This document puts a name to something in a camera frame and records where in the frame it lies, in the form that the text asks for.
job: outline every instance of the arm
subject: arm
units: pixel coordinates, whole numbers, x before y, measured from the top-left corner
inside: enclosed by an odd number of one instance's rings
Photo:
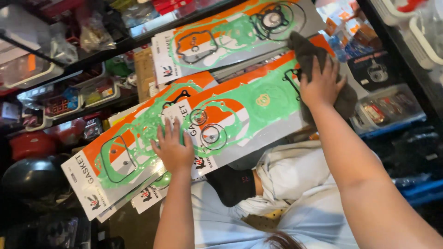
[[[171,173],[163,212],[160,217],[154,248],[194,248],[194,219],[191,205],[191,165],[194,162],[194,146],[191,137],[183,132],[185,146],[179,142],[180,122],[175,118],[174,129],[166,119],[165,136],[161,126],[157,137],[160,148],[151,140],[154,152],[162,159]]]
[[[443,238],[406,202],[379,159],[334,109],[346,78],[335,84],[338,64],[327,60],[320,73],[314,58],[312,82],[301,97],[317,125],[351,230],[361,248],[439,248]]]

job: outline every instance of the hand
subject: hand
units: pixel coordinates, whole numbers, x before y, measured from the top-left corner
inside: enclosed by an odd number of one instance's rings
[[[312,81],[308,83],[307,75],[302,74],[300,81],[300,95],[303,102],[312,109],[316,106],[333,106],[337,100],[338,93],[346,84],[346,76],[336,83],[339,62],[332,62],[328,56],[323,73],[320,70],[319,60],[314,56],[312,63]]]
[[[194,163],[194,145],[191,136],[187,132],[183,132],[183,140],[185,145],[180,144],[180,122],[175,117],[174,128],[171,130],[171,121],[166,119],[165,135],[163,129],[159,125],[157,128],[157,138],[159,146],[151,140],[152,150],[162,159],[165,168],[173,174],[189,174],[191,165]]]

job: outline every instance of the hair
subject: hair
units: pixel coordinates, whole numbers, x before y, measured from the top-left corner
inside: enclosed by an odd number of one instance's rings
[[[305,249],[301,242],[282,231],[275,232],[264,242],[269,243],[272,249]]]

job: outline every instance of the floor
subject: floor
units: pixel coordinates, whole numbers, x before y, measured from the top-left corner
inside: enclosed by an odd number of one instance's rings
[[[99,231],[107,231],[106,237],[122,237],[125,249],[151,249],[159,223],[160,205],[158,202],[138,214],[129,202],[101,224]]]

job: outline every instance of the person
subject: person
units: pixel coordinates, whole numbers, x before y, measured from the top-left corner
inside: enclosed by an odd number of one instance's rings
[[[253,171],[255,197],[223,205],[208,182],[191,185],[191,138],[179,122],[166,121],[153,150],[171,173],[154,241],[155,249],[175,248],[442,248],[443,238],[406,202],[378,157],[354,133],[333,104],[338,63],[323,72],[313,60],[312,81],[303,75],[300,92],[317,126],[321,147],[288,145],[264,155]],[[241,220],[287,205],[276,233]]]

